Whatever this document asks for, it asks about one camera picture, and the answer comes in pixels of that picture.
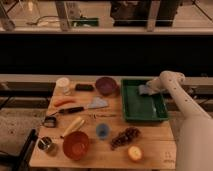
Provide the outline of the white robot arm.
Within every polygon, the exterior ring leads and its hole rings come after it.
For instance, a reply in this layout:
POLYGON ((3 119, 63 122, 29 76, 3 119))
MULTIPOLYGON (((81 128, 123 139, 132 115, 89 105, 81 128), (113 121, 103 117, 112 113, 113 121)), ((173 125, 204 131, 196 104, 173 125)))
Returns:
POLYGON ((176 153, 176 171, 213 171, 213 118, 182 88, 185 75, 162 71, 149 80, 150 95, 167 90, 184 116, 176 153))

